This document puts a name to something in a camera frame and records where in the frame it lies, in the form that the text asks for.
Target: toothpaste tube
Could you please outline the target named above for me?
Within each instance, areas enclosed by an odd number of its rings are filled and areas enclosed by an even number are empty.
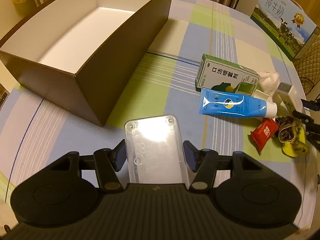
[[[277,105],[247,95],[219,92],[203,88],[199,104],[200,114],[216,114],[231,117],[274,118]]]

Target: checkered tablecloth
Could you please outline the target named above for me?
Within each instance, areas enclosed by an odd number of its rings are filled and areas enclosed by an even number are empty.
[[[249,141],[259,121],[210,117],[198,113],[200,94],[194,80],[203,53],[256,71],[277,71],[305,98],[295,68],[276,44],[246,15],[209,0],[172,0],[169,20],[145,54],[119,98],[105,127],[93,125],[17,86],[0,111],[0,198],[10,204],[15,186],[69,151],[92,154],[113,148],[129,119],[173,114],[182,140],[223,155],[244,151],[300,190],[303,204],[295,220],[309,225],[316,202],[314,152],[291,159],[270,140],[259,155]],[[127,163],[119,172],[129,181]],[[229,177],[217,174],[215,186]],[[97,186],[94,171],[83,178]]]

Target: plaid tablecloth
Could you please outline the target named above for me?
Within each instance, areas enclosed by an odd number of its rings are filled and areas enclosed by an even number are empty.
[[[129,119],[173,114],[182,140],[220,154],[244,151],[300,190],[303,204],[295,220],[309,225],[316,202],[316,157],[291,159],[270,140],[259,155],[249,141],[259,121],[198,113],[194,80],[203,53],[256,71],[277,71],[305,98],[295,68],[276,44],[246,15],[209,0],[172,0],[170,17],[141,60],[105,127],[93,125],[17,85],[0,111],[0,199],[10,204],[15,186],[69,151],[92,154],[124,138]],[[118,173],[129,181],[127,163]],[[215,185],[229,177],[220,171]],[[83,178],[97,186],[94,171]]]

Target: red pouch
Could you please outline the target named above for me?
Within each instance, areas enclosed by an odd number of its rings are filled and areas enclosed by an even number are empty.
[[[252,139],[256,142],[259,148],[259,154],[266,145],[267,141],[279,129],[278,124],[273,119],[263,118],[263,123],[260,124],[253,132],[251,132]]]

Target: quilted chair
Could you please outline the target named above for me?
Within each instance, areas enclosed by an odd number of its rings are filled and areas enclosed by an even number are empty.
[[[293,61],[293,64],[300,77],[304,93],[309,93],[320,80],[320,35],[300,59]]]

